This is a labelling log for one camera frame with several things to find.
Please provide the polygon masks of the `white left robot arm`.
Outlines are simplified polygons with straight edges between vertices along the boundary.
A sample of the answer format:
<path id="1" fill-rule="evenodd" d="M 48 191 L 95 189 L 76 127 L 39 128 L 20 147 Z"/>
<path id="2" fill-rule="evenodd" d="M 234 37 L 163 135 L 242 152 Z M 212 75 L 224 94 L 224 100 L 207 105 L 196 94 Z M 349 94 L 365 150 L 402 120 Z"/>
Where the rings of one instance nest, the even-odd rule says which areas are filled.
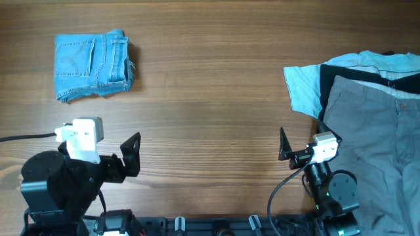
<path id="1" fill-rule="evenodd" d="M 102 198 L 103 183 L 121 184 L 140 172 L 140 139 L 135 133 L 117 155 L 100 156 L 98 164 L 71 159 L 68 146 L 44 151 L 28 159 L 21 170 L 21 194 L 28 204 L 23 235 L 143 235 L 141 224 L 131 210 L 105 210 L 100 216 L 86 211 Z"/>

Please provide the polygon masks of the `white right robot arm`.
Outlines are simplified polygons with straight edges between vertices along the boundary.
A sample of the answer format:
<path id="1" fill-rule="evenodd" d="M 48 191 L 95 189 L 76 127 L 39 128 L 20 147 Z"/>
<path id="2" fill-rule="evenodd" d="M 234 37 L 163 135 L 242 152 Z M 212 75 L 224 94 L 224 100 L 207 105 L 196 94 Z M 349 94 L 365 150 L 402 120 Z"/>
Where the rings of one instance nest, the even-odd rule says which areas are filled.
<path id="1" fill-rule="evenodd" d="M 313 141 L 299 151 L 293 151 L 283 128 L 280 129 L 278 159 L 289 161 L 294 170 L 282 181 L 282 187 L 296 175 L 303 173 L 303 185 L 314 199 L 312 214 L 315 235 L 359 235 L 361 233 L 353 211 L 359 207 L 356 176 L 347 170 L 331 171 L 329 162 L 339 155 L 342 138 L 318 121 Z"/>

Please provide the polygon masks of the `light blue denim jeans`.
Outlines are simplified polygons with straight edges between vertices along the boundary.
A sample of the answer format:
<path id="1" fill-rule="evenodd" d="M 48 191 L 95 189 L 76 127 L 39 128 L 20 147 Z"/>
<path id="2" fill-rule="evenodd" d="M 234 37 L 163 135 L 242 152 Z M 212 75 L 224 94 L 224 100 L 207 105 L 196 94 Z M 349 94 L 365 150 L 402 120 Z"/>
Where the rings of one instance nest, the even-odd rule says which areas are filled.
<path id="1" fill-rule="evenodd" d="M 122 29 L 55 37 L 54 89 L 58 101 L 128 91 L 133 84 L 133 67 L 129 38 Z"/>

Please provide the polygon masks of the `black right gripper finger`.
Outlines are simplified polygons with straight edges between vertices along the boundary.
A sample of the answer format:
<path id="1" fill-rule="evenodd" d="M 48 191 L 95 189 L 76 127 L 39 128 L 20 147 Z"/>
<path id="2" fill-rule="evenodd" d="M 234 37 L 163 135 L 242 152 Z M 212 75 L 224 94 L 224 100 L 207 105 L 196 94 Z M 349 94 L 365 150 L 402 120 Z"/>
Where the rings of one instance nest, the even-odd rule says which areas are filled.
<path id="1" fill-rule="evenodd" d="M 331 132 L 337 139 L 338 143 L 342 142 L 342 138 L 334 131 L 332 131 L 323 121 L 317 120 L 317 133 Z"/>
<path id="2" fill-rule="evenodd" d="M 279 161 L 285 161 L 291 158 L 292 156 L 292 149 L 285 134 L 285 130 L 283 127 L 280 128 L 280 150 L 278 155 Z"/>

